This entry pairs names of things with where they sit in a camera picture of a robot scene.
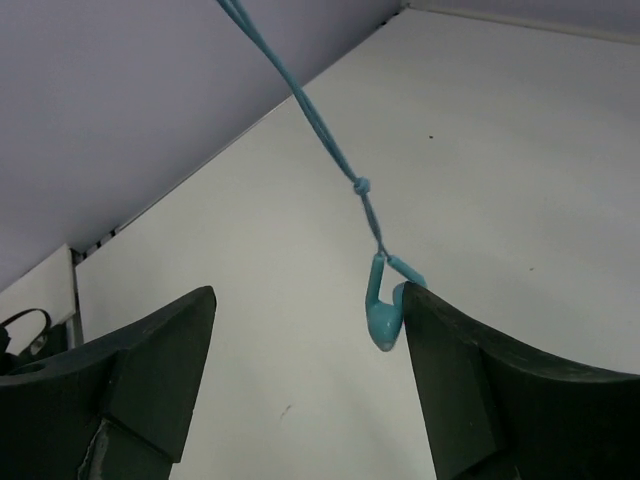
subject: teal earbud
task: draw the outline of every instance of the teal earbud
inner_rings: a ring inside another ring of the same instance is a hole
[[[369,285],[364,305],[367,313],[367,326],[369,335],[380,350],[388,352],[396,344],[400,329],[402,328],[402,294],[404,283],[396,285],[393,289],[393,305],[381,302],[380,286],[382,285],[382,272],[386,262],[400,275],[413,283],[427,287],[427,283],[422,275],[403,262],[400,258],[389,255],[384,256],[377,253],[373,256],[371,272],[369,274]]]

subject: cable knot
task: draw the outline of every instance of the cable knot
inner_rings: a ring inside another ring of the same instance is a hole
[[[371,190],[371,182],[369,182],[368,178],[358,177],[356,181],[353,182],[353,191],[356,194],[364,197]]]

